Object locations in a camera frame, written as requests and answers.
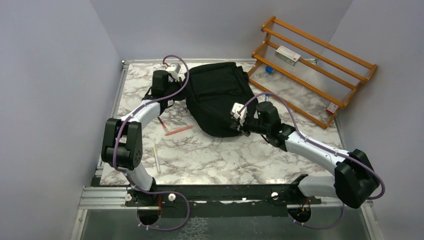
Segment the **black student bag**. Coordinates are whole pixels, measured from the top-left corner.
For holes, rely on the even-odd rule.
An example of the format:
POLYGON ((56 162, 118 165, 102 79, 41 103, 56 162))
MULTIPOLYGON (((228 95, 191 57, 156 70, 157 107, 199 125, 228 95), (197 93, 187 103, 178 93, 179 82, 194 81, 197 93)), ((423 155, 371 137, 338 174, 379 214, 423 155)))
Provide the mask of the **black student bag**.
POLYGON ((235 62, 204 64, 191 68, 187 76, 180 92, 185 92, 183 101, 199 127, 212 137, 241 135, 230 128, 231 110, 234 103, 245 104, 254 96, 243 67, 235 62))

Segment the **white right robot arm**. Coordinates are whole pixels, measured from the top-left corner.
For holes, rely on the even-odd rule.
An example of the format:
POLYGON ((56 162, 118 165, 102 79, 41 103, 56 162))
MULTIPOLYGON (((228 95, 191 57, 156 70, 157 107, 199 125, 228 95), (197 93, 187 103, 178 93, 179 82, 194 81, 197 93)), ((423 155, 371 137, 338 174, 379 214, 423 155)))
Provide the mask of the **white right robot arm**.
POLYGON ((250 116, 246 106, 234 103, 231 127, 245 136, 259 134, 273 147, 306 158, 330 173, 302 178, 288 190, 292 202, 300 204, 308 197, 329 197, 357 209, 382 185, 363 151, 346 151, 308 137, 294 126, 282 123, 271 102, 259 103, 256 112, 257 117, 250 116))

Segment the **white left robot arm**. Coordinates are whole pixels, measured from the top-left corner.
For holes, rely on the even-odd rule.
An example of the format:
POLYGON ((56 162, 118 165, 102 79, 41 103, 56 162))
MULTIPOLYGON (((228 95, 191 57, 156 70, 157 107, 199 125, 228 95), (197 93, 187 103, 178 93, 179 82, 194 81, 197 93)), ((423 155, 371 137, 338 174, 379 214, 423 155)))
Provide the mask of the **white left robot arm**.
POLYGON ((166 108, 172 106, 182 87, 178 70, 169 67, 155 70, 152 86, 140 105, 121 118, 109 118, 105 123, 101 160, 123 173, 133 189, 139 191, 138 199, 144 205, 157 200, 154 178, 142 165, 143 129, 166 108))

